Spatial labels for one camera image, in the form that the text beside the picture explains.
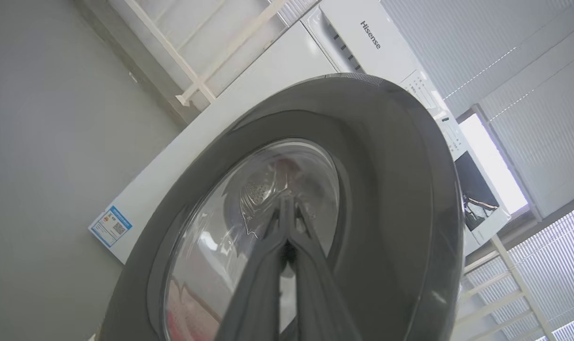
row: bright window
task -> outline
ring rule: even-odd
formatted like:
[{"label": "bright window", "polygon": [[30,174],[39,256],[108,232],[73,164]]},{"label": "bright window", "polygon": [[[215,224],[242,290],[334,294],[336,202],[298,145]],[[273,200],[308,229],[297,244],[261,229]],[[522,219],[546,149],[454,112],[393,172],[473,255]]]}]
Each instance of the bright window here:
[{"label": "bright window", "polygon": [[477,114],[460,123],[460,129],[502,198],[506,211],[512,214],[527,205],[525,196]]}]

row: blue and white sticker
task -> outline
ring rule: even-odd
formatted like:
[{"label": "blue and white sticker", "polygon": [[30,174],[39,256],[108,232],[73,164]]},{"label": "blue and white sticker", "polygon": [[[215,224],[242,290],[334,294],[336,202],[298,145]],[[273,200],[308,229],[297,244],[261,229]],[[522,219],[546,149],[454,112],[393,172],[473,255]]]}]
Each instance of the blue and white sticker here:
[{"label": "blue and white sticker", "polygon": [[123,237],[129,229],[131,229],[131,224],[114,206],[110,207],[108,212],[91,228],[108,247],[111,247],[119,238]]}]

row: white metal frame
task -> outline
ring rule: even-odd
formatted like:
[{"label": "white metal frame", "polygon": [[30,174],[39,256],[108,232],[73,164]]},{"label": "white metal frame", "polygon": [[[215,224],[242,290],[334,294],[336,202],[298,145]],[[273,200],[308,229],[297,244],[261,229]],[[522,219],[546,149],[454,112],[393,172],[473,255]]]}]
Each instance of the white metal frame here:
[{"label": "white metal frame", "polygon": [[506,251],[506,248],[502,244],[500,238],[497,237],[497,235],[491,237],[491,243],[495,247],[495,251],[491,252],[490,254],[488,254],[485,257],[482,257],[482,259],[479,259],[478,261],[474,262],[473,264],[467,266],[465,268],[465,272],[469,272],[475,268],[478,268],[478,266],[481,266],[482,264],[485,264],[488,261],[495,259],[495,257],[501,257],[502,258],[502,260],[504,261],[504,263],[506,264],[506,267],[508,269],[507,272],[504,272],[503,274],[499,274],[499,275],[491,278],[490,280],[486,281],[485,283],[482,283],[481,285],[478,285],[477,287],[474,287],[473,289],[463,293],[462,298],[460,299],[460,304],[462,302],[468,300],[471,296],[478,294],[480,291],[482,291],[483,289],[485,289],[489,285],[492,285],[493,283],[496,283],[497,281],[500,281],[500,280],[502,280],[508,276],[512,276],[512,279],[514,279],[514,282],[517,284],[519,289],[514,291],[513,293],[508,294],[507,296],[500,298],[499,300],[493,302],[492,304],[484,306],[483,308],[475,311],[474,313],[460,317],[460,319],[456,320],[456,326],[470,322],[472,320],[481,319],[482,317],[489,315],[493,311],[500,309],[500,308],[502,308],[508,304],[511,304],[512,302],[514,302],[515,300],[517,300],[521,297],[524,297],[525,300],[527,300],[527,302],[529,304],[530,310],[525,311],[525,312],[521,313],[520,315],[517,315],[508,321],[505,321],[501,324],[498,324],[494,328],[492,328],[486,332],[483,332],[482,334],[476,335],[475,337],[473,337],[469,341],[481,341],[481,340],[485,339],[486,337],[492,335],[493,333],[499,332],[499,330],[502,330],[503,328],[506,328],[507,326],[510,326],[513,323],[518,322],[521,319],[524,319],[525,317],[532,315],[532,314],[536,316],[536,319],[538,320],[540,325],[536,328],[532,328],[531,330],[525,332],[522,335],[518,335],[516,337],[516,339],[513,339],[513,341],[521,341],[521,340],[527,338],[528,336],[530,336],[536,332],[539,332],[539,331],[542,331],[543,334],[546,335],[548,341],[556,341],[556,338],[554,337],[554,334],[550,330],[550,327],[547,323],[546,317],[543,315],[542,311],[540,311],[538,304],[536,303],[534,298],[531,296],[530,291],[529,291],[529,287],[527,286],[527,284],[523,280],[523,277],[521,276],[519,270],[514,265],[514,262],[510,258],[510,255],[508,254],[508,251]]},{"label": "white metal frame", "polygon": [[209,80],[209,78],[211,78],[211,76],[213,76],[214,73],[218,71],[218,69],[220,69],[220,67],[222,67],[226,61],[229,60],[229,58],[239,49],[239,47],[241,47],[248,39],[250,39],[252,35],[254,35],[255,32],[257,32],[257,30],[259,30],[259,28],[261,28],[274,15],[276,15],[279,9],[281,9],[285,2],[287,2],[287,0],[274,0],[271,2],[262,11],[262,13],[258,15],[258,17],[256,17],[245,28],[243,28],[241,32],[235,37],[235,39],[233,39],[230,44],[227,45],[224,50],[220,52],[220,54],[218,54],[218,57],[211,62],[211,65],[209,65],[207,70],[205,70],[202,75],[198,75],[194,69],[190,67],[188,62],[184,60],[184,58],[179,54],[179,51],[185,47],[185,45],[187,45],[194,34],[196,34],[196,32],[198,32],[202,26],[204,26],[205,23],[209,21],[209,19],[211,19],[211,17],[213,17],[213,15],[215,15],[215,13],[217,13],[219,9],[222,8],[226,0],[221,0],[214,8],[212,13],[209,14],[198,26],[196,26],[194,31],[190,33],[185,41],[180,43],[177,48],[174,47],[172,43],[170,43],[170,41],[159,30],[156,24],[170,9],[170,7],[174,6],[176,1],[171,2],[166,8],[162,9],[155,20],[148,16],[146,11],[144,11],[144,9],[140,6],[140,4],[137,3],[136,0],[125,0],[125,2],[131,8],[131,10],[134,11],[138,18],[140,18],[146,28],[150,30],[152,35],[159,41],[163,48],[168,52],[168,54],[170,54],[176,64],[182,69],[182,71],[192,82],[192,85],[190,85],[183,94],[175,96],[182,105],[190,106],[190,100],[197,91],[201,91],[209,103],[215,101],[219,94],[215,94],[213,91],[211,91],[211,89],[207,86],[207,80]]}]

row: washing machine door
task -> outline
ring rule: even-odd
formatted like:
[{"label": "washing machine door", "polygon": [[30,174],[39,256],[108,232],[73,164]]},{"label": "washing machine door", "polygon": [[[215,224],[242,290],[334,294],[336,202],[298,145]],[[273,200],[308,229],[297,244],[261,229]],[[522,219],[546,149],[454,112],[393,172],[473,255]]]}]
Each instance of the washing machine door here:
[{"label": "washing machine door", "polygon": [[[99,339],[212,340],[280,196],[304,204],[364,340],[449,338],[463,214],[447,144],[399,86],[341,74],[266,99],[187,168],[135,244]],[[280,280],[286,339],[293,276]]]}]

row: glossy black surface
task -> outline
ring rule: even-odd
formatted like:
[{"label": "glossy black surface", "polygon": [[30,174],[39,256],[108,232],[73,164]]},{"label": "glossy black surface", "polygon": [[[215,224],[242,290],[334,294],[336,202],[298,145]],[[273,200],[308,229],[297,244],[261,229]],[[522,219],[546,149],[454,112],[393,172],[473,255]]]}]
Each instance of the glossy black surface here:
[{"label": "glossy black surface", "polygon": [[334,159],[341,202],[328,263],[363,339],[449,339],[463,259],[449,149],[405,90],[342,74],[260,103],[183,173],[125,265],[101,340],[164,339],[163,290],[179,226],[240,159],[289,137],[321,145]]}]

